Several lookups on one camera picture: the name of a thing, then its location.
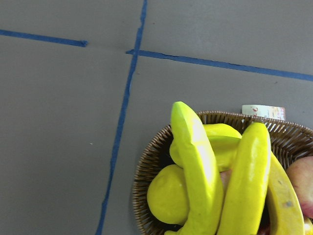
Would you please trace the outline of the paper basket label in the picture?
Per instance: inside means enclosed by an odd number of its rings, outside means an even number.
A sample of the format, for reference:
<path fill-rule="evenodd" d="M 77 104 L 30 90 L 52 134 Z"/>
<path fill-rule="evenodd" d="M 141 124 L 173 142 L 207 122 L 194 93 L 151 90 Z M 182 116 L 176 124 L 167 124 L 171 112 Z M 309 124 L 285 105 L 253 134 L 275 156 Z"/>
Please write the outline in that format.
<path fill-rule="evenodd" d="M 242 114 L 254 117 L 286 120 L 285 108 L 259 104 L 248 104 L 242 106 Z"/>

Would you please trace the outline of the brown wicker basket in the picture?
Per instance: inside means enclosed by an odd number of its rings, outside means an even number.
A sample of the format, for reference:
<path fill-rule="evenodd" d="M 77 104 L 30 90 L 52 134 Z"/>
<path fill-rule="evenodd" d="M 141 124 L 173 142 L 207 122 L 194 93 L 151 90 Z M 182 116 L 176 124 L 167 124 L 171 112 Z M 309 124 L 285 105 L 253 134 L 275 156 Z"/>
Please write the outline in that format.
<path fill-rule="evenodd" d="M 252 122 L 264 123 L 270 134 L 272 151 L 284 169 L 294 161 L 313 154 L 313 131 L 300 124 L 222 111 L 200 111 L 198 116 L 204 124 L 224 123 L 240 133 Z M 167 125 L 149 142 L 136 167 L 133 208 L 137 226 L 143 235 L 162 235 L 166 231 L 181 228 L 180 225 L 167 224 L 155 218 L 146 196 L 150 182 L 164 167 L 174 163 L 169 154 L 172 140 L 171 127 Z"/>

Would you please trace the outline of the yellow starfruit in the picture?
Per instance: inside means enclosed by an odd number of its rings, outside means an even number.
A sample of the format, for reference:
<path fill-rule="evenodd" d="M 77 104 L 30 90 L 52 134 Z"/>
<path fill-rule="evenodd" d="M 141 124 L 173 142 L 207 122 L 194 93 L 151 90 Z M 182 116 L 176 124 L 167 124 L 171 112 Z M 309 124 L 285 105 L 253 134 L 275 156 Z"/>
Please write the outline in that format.
<path fill-rule="evenodd" d="M 224 123 L 204 124 L 203 127 L 215 154 L 219 172 L 230 170 L 242 135 Z"/>

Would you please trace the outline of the yellow lemon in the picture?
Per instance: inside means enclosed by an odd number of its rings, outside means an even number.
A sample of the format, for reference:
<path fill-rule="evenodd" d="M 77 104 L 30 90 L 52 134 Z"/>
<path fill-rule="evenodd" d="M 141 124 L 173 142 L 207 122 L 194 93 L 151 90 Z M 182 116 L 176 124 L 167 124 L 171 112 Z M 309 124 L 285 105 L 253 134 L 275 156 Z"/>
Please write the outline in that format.
<path fill-rule="evenodd" d="M 148 187 L 147 202 L 152 215 L 159 221 L 184 225 L 189 200 L 183 169 L 176 164 L 162 169 Z"/>

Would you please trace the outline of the yellow banana right curved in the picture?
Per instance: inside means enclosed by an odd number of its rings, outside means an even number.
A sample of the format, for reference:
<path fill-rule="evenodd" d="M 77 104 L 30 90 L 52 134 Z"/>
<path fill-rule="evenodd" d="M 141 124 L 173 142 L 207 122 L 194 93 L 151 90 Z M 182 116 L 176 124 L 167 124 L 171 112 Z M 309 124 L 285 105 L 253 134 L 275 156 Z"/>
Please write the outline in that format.
<path fill-rule="evenodd" d="M 224 202 L 216 158 L 198 115 L 184 102 L 173 103 L 171 129 L 182 162 L 189 213 L 178 231 L 167 235 L 214 235 Z"/>

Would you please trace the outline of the yellow banana middle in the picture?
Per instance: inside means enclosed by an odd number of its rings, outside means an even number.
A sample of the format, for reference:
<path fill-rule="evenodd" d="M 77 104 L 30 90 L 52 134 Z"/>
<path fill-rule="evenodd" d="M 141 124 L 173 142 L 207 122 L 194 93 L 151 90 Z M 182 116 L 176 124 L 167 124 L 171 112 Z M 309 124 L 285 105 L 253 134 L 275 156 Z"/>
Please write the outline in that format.
<path fill-rule="evenodd" d="M 228 183 L 217 233 L 255 235 L 268 188 L 271 143 L 263 123 L 252 123 L 242 135 Z"/>

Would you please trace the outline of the red apple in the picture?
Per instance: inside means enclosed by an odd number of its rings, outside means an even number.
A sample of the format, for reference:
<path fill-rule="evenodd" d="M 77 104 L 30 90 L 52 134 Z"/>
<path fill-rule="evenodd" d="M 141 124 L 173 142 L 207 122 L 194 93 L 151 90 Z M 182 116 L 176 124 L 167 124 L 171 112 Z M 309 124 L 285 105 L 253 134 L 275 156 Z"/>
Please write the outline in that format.
<path fill-rule="evenodd" d="M 313 217 L 313 157 L 307 156 L 293 162 L 286 170 L 298 197 L 302 213 Z"/>

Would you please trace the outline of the yellow banana leftmost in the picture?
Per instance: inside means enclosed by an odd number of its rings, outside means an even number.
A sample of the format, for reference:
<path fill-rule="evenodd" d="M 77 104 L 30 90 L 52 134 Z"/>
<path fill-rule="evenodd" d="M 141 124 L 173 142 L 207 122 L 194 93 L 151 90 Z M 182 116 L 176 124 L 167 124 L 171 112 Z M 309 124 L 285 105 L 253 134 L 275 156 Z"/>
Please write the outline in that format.
<path fill-rule="evenodd" d="M 293 186 L 271 154 L 266 204 L 271 235 L 304 235 L 304 218 Z"/>

